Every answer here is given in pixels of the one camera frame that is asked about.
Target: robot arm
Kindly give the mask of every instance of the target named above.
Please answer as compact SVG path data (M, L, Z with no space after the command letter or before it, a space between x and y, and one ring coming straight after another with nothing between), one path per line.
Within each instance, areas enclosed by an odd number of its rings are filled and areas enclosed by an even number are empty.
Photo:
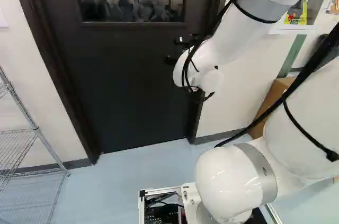
M190 85L207 93L217 91L222 85L223 75L215 69L242 56L243 50L259 40L272 27L269 23L252 19L244 12L267 22L274 22L298 0L237 0L238 6L231 5L222 18L212 38L206 40L192 57L188 68ZM182 71L188 51L180 56L173 71L174 83L182 87Z
M278 20L297 1L237 0L237 6L232 5L229 8L212 38L203 42L194 53L192 61L199 72L190 63L188 67L190 84L200 87L205 92L216 91L221 86L223 78L215 66L240 57L246 46L259 40L269 31L271 27L269 23ZM188 51L180 56L174 68L174 83L179 87L184 86L182 71L187 57ZM334 85L338 78L333 78L331 74L324 74L322 80L330 82L331 77ZM319 83L315 79L305 83L306 86L295 94L299 97L294 96L289 104L293 105L294 100L299 98L299 104L295 106L301 106L300 103L307 98L306 96L312 95L310 91L314 89L315 82ZM330 84L326 85L324 91L319 92L326 92L325 89L329 88ZM339 92L334 92L333 96L332 99L337 100ZM313 102L308 103L310 106L316 105L316 100L313 99ZM324 153L305 140L296 128L288 127L290 121L281 109L282 107L271 115L267 122L266 142L255 140L249 144L214 148L199 157L195 169L195 184L204 208L218 223L242 223L251 214L253 208L301 189L304 184L299 176L307 174L308 177L312 177L325 172L325 175L320 177L328 177L334 169L333 174L338 173L337 162L331 163L326 160ZM317 114L323 117L333 113L330 105L322 106L317 111ZM306 116L300 114L299 119L304 119ZM337 119L339 115L336 112L329 121L337 121ZM280 125L277 123L285 126L284 132L272 129L279 128ZM335 130L328 130L326 127L318 129L313 134L316 135L316 132L319 133L317 138L327 147L339 149L339 143L332 140L336 138ZM291 144L286 143L287 141L293 142L292 145L297 150L291 149ZM300 158L303 149L307 149L311 156L309 164Z

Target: black cable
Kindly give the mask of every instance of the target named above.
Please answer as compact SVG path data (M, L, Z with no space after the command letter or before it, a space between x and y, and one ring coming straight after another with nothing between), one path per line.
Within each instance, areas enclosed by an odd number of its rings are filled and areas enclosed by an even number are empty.
M316 147L318 147L319 149L323 150L326 153L326 158L331 161L331 162L335 162L337 160L339 160L339 155L328 149L327 147L325 147L323 144L319 143L314 137L312 137L298 122L297 120L293 117L293 115L291 114L286 101L283 101L283 105L286 111L286 114L288 116L288 118L291 120L291 122L297 127L298 130L300 130L300 132L309 140L311 141Z
M330 34L327 36L326 39L319 45L316 49L315 53L306 63L302 71L296 77L294 82L291 86L282 94L282 96L272 105L270 106L262 115L260 115L257 119L255 119L249 126L245 129L241 130L238 134L234 135L233 137L226 139L215 147L221 147L231 141L238 139L239 137L243 136L244 134L248 133L248 131L257 126L260 122L266 119L278 106L283 103L308 77L309 75L314 72L317 66L326 58L332 48L338 43L339 41L339 23L333 28Z
M165 203L165 202L158 202L158 203L165 204L165 205L176 205L177 207L185 208L183 205L180 205L180 204L172 204L172 203Z

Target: light blue floor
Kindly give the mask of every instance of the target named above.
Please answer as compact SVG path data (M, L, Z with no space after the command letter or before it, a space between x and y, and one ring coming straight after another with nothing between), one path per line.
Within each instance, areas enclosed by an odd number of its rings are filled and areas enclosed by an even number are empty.
M194 181L197 157L217 143L192 146L181 139L101 155L97 165L74 169L66 178L51 223L138 224L139 190ZM272 205L284 224L333 224L339 223L338 197L339 183L326 180Z
M217 143L181 139L101 155L95 166L72 170L51 223L138 224L139 190L193 182L197 157Z

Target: white wall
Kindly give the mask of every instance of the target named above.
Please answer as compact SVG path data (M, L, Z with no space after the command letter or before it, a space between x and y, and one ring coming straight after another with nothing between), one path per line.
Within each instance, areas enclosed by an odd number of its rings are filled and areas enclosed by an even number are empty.
M0 64L18 95L62 161L87 158L33 39L19 0L0 0L9 24L0 29ZM24 120L8 96L0 100L0 130L17 129ZM22 166L54 163L36 142Z
M254 119L295 37L266 35L241 59L219 66L225 81L204 103L197 137L240 129Z

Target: metal frame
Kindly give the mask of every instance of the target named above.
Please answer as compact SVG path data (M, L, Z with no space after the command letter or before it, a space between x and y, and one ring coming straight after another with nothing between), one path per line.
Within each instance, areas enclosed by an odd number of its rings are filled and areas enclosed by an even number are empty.
M170 196L173 195L178 195L182 197L182 191L181 191L181 186L175 186L175 187L165 187L165 188L160 188L160 189L148 189L148 190L141 190L139 191L139 224L145 224L145 197L147 196L156 196L156 195L165 195L168 194L169 198ZM274 224L283 224L281 221L278 213L272 206L272 204L266 204L265 208L267 209L270 217L272 218L272 221Z
M148 189L148 190L141 190L139 191L139 202L138 202L138 208L139 208L139 224L145 224L145 198L148 196L160 196L160 195L166 195L166 197L162 198L162 200L165 200L167 198L170 198L171 196L178 195L179 197L182 197L181 195L181 187L175 186L175 187L165 187L160 189Z
M0 79L0 98L9 93L29 124L28 129L0 132L0 223L48 224L70 172L34 122L1 66ZM37 138L59 168L16 173Z
M41 142L46 147L47 151L51 154L51 156L54 158L54 160L57 162L59 167L62 170L64 170L67 173L67 175L69 175L70 172L65 168L65 166L63 165L63 163L60 160L60 158L57 155L57 153L53 150L51 145L48 143L46 137L43 135L43 133L41 132L40 128L34 122L32 116L30 116L29 112L27 111L26 107L23 105L23 103L20 100L19 96L16 94L16 91L15 91L12 83L8 80L8 78L5 75L5 73L4 73L4 71L3 71L1 66L0 66L0 78L3 81L3 83L7 85L8 92L12 96L13 100L16 102L16 105L19 107L20 111L22 112L22 114L26 118L28 124L32 128L32 130L35 133L35 135L37 135L37 137L41 140Z

